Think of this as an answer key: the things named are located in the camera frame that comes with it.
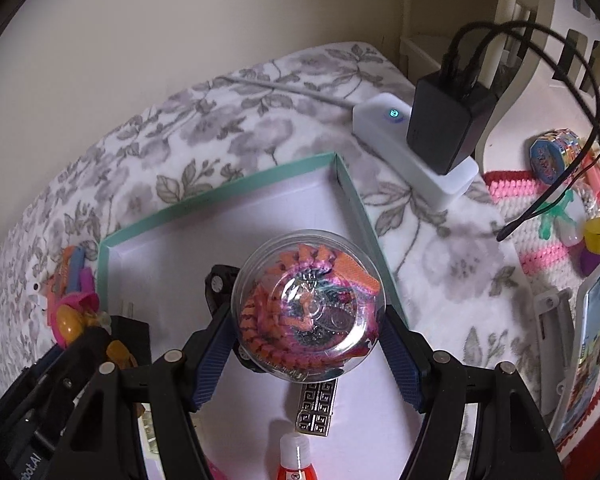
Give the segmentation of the orange colourful small box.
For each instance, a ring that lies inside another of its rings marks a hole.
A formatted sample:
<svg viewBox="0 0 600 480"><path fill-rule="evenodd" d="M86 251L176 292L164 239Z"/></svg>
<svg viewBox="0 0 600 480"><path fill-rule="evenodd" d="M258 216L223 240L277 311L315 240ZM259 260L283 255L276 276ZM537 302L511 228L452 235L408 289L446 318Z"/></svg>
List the orange colourful small box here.
<svg viewBox="0 0 600 480"><path fill-rule="evenodd" d="M81 246L68 246L61 254L59 268L54 275L52 292L56 299L81 290L81 273L85 252Z"/></svg>

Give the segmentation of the purple tube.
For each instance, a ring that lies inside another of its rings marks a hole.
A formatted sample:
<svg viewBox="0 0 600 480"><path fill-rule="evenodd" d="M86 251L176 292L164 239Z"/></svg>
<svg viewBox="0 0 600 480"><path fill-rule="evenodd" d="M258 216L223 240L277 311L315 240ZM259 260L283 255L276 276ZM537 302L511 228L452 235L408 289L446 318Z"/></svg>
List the purple tube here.
<svg viewBox="0 0 600 480"><path fill-rule="evenodd" d="M83 268L79 274L80 292L84 294L94 294L95 279L91 268Z"/></svg>

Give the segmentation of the white lattice basket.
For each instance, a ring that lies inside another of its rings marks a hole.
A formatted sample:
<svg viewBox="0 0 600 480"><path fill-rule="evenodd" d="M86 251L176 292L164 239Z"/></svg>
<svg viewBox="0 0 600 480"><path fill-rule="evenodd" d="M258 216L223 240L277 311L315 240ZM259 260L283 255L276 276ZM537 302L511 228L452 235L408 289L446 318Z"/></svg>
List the white lattice basket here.
<svg viewBox="0 0 600 480"><path fill-rule="evenodd" d="M530 39L564 72L590 110L600 96L600 20L584 0L539 0L535 21L562 38L535 30ZM523 170L540 134L568 128L582 141L591 123L554 68L532 51L502 93L476 148L484 172Z"/></svg>

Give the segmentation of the pink white crochet mat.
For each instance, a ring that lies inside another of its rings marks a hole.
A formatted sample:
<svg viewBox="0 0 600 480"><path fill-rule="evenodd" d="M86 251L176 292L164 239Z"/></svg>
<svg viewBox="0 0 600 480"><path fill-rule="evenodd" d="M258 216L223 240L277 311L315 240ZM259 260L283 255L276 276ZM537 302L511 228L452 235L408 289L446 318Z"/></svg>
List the pink white crochet mat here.
<svg viewBox="0 0 600 480"><path fill-rule="evenodd" d="M486 187L503 218L512 220L542 195L546 185L530 170L489 171L483 176ZM535 295L553 289L575 292L584 277L580 273L583 223L600 217L600 204L584 179L560 197L548 199L556 205L545 214L532 218L508 240L514 244L522 272ZM592 400L576 426L558 440L558 455L566 460L586 439L600 419L600 377Z"/></svg>

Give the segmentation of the orange glue bottle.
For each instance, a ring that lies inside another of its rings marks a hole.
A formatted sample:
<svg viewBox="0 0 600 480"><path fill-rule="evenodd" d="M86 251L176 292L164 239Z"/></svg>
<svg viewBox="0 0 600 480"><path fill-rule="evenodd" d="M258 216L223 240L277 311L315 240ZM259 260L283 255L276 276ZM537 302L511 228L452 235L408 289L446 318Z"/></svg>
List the orange glue bottle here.
<svg viewBox="0 0 600 480"><path fill-rule="evenodd" d="M305 434L291 432L279 441L277 480L316 480L311 456L311 443Z"/></svg>

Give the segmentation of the white power strip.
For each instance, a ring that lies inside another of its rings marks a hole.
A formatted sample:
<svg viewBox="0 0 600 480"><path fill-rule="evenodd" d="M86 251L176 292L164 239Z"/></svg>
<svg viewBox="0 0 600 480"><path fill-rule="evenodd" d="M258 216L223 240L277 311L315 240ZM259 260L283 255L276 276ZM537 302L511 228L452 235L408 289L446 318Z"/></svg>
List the white power strip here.
<svg viewBox="0 0 600 480"><path fill-rule="evenodd" d="M411 105L391 93L354 104L352 133L382 158L434 211L448 209L478 176L467 157L448 174L436 174L407 145Z"/></svg>

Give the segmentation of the clear dome with orange toy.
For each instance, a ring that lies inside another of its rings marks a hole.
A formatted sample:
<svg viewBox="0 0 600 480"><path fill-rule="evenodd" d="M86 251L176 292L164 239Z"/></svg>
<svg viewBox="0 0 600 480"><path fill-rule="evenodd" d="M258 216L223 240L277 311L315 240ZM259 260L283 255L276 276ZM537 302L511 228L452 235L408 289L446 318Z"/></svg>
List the clear dome with orange toy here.
<svg viewBox="0 0 600 480"><path fill-rule="evenodd" d="M359 366L380 336L386 293L369 255L341 235L301 230L256 249L237 273L239 347L287 382L327 382Z"/></svg>

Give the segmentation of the pink yellow toy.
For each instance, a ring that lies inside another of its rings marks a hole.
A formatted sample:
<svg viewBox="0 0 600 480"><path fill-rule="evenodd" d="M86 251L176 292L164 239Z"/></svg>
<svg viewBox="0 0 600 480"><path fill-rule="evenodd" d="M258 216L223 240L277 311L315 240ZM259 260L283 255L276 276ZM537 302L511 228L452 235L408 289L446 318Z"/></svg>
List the pink yellow toy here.
<svg viewBox="0 0 600 480"><path fill-rule="evenodd" d="M89 328L102 328L112 335L110 315L99 311L99 296L96 292L70 292L50 308L47 315L52 333L60 348L67 349ZM107 344L106 356L117 367L127 370L138 367L137 360L119 339Z"/></svg>

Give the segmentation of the floral grey white blanket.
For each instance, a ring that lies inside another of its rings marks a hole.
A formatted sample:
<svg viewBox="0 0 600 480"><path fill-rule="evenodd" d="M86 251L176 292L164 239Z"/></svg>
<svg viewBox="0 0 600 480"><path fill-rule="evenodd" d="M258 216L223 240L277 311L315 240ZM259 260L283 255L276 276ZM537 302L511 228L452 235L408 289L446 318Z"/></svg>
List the floral grey white blanket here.
<svg viewBox="0 0 600 480"><path fill-rule="evenodd" d="M88 262L118 229L187 197L258 171L338 154L362 197L408 322L463 362L513 362L532 393L540 361L531 292L494 187L475 178L449 209L434 211L355 139L358 103L414 88L368 44L328 44L214 78L149 107L61 170L23 211L0 247L0 391L50 348L46 317L27 293L49 278L62 251Z"/></svg>

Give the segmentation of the yellow cap purple bottle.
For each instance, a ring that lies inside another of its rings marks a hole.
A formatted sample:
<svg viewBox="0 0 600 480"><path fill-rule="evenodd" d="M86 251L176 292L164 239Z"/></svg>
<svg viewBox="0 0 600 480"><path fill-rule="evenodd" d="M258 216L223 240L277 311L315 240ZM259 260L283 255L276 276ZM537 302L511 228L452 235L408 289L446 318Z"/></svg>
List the yellow cap purple bottle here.
<svg viewBox="0 0 600 480"><path fill-rule="evenodd" d="M600 265L600 217L585 222L583 240L580 270L584 276L589 276Z"/></svg>

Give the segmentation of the black toy car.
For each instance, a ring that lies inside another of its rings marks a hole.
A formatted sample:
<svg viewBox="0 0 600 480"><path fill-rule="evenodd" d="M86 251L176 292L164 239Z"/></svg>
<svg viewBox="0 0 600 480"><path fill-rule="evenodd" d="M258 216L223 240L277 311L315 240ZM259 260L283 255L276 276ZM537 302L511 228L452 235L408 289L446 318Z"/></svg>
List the black toy car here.
<svg viewBox="0 0 600 480"><path fill-rule="evenodd" d="M215 264L210 273L204 279L204 298L211 316L222 307L223 304L230 304L232 293L240 269L238 266L228 266L227 264ZM233 346L233 353L238 359L240 365L246 370L251 370L256 374L264 374L265 370L248 356L248 353L239 340L236 339Z"/></svg>

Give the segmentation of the round colourful tin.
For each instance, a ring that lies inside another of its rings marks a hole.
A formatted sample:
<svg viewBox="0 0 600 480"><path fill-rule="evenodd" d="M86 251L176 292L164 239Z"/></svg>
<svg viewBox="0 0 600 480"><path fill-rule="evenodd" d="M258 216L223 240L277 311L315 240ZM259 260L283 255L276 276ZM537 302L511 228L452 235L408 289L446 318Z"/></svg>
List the round colourful tin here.
<svg viewBox="0 0 600 480"><path fill-rule="evenodd" d="M552 184L581 151L580 138L568 128L550 130L535 138L529 148L530 165L535 177Z"/></svg>

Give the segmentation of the black power adapter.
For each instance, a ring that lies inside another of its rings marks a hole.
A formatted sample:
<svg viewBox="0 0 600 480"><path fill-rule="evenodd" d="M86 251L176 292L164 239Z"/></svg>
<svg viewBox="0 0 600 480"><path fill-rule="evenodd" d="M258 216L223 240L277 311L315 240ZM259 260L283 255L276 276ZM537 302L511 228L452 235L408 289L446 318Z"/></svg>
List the black power adapter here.
<svg viewBox="0 0 600 480"><path fill-rule="evenodd" d="M448 174L475 151L495 105L480 82L465 91L429 74L417 81L406 143L436 174Z"/></svg>

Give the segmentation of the teal rimmed white tray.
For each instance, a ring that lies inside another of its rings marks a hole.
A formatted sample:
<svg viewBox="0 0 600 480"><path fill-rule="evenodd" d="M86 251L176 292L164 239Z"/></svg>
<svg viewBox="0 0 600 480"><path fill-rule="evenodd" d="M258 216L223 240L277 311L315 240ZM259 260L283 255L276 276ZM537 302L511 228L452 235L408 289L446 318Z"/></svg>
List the teal rimmed white tray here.
<svg viewBox="0 0 600 480"><path fill-rule="evenodd" d="M399 303L346 166L323 154L224 184L108 236L97 263L100 305L146 322L158 358L209 324L204 278L212 266L241 266L267 240L308 229L361 248L388 303ZM212 399L193 417L204 455L228 478L273 478L279 440L294 426L299 396L297 385L230 358ZM418 415L375 349L340 378L329 433L311 441L314 467L322 479L398 478L418 430Z"/></svg>

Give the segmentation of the white earbud case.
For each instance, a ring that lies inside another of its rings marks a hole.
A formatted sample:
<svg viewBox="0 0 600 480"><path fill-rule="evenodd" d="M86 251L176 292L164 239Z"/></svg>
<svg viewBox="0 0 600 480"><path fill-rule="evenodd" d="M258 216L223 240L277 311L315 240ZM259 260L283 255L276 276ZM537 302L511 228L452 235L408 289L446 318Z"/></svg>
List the white earbud case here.
<svg viewBox="0 0 600 480"><path fill-rule="evenodd" d="M27 300L32 304L41 308L43 311L47 309L47 298L44 286L36 281L27 282L26 285Z"/></svg>

